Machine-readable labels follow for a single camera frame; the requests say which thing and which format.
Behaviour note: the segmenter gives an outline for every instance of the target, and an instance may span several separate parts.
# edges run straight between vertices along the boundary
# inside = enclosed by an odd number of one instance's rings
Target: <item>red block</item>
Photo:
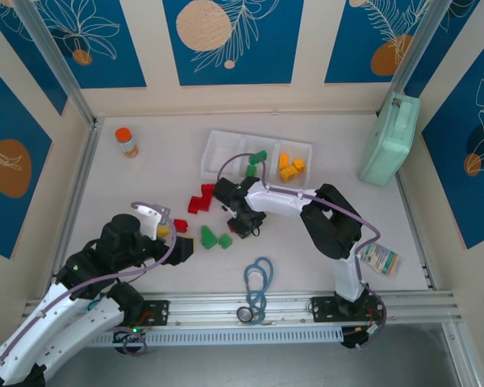
[[[188,230],[188,223],[186,220],[174,219],[174,226],[177,232],[186,232]]]
[[[211,206],[211,200],[213,199],[213,189],[215,184],[203,184],[201,185],[202,197],[199,203],[199,209],[201,211],[209,211]]]
[[[197,196],[193,196],[190,199],[190,204],[188,205],[188,212],[191,214],[197,214],[199,211],[199,207],[201,205],[201,198],[198,198]]]

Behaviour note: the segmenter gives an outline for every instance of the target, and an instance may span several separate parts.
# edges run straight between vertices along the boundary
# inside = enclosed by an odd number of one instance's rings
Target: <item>yellow cube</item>
[[[289,166],[289,155],[286,153],[280,153],[280,164],[279,168],[280,171],[284,168],[287,168]]]
[[[170,229],[166,226],[158,226],[156,230],[156,235],[158,238],[164,238],[170,234]]]
[[[303,172],[305,170],[305,162],[303,161],[303,159],[293,159],[292,160],[292,165],[294,167],[296,167],[296,169],[298,170],[298,172]]]
[[[280,171],[280,178],[283,181],[291,181],[299,175],[298,170],[293,165],[289,165]]]

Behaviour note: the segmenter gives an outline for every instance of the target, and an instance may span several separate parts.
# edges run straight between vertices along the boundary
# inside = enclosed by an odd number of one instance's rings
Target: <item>white plastic tray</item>
[[[258,135],[243,135],[229,131],[212,130],[210,132],[207,147],[202,155],[201,177],[217,180],[219,170],[230,157],[240,153],[258,153],[260,151],[267,152],[265,179],[270,184],[286,185],[294,188],[308,187],[312,161],[311,144],[260,137]],[[306,165],[305,171],[290,182],[284,182],[279,176],[278,161],[281,153],[288,154],[290,161],[299,157],[303,159]],[[248,156],[235,159],[223,170],[222,176],[228,179],[244,178],[248,163]],[[261,163],[258,163],[256,167],[257,177],[259,177],[262,173]]]

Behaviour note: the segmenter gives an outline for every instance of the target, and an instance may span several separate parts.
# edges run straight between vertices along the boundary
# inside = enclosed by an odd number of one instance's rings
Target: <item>green toy piece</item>
[[[248,168],[245,171],[246,177],[255,177],[257,175],[257,167],[254,165],[248,165]]]
[[[260,156],[261,158],[257,157],[257,156],[250,156],[249,157],[250,165],[256,165],[259,162],[261,162],[262,160],[267,160],[267,152],[266,151],[259,151],[257,153],[257,155]]]
[[[227,249],[233,244],[233,239],[231,239],[227,234],[222,234],[219,239],[219,244],[221,248]]]
[[[217,244],[217,237],[211,232],[208,226],[201,227],[201,245],[204,246],[206,250],[210,250]]]

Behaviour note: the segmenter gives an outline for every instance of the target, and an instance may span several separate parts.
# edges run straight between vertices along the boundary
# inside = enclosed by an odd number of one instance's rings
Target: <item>orange bottle cap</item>
[[[121,143],[126,143],[130,139],[132,139],[131,131],[126,127],[121,127],[117,129],[115,132],[116,139]]]

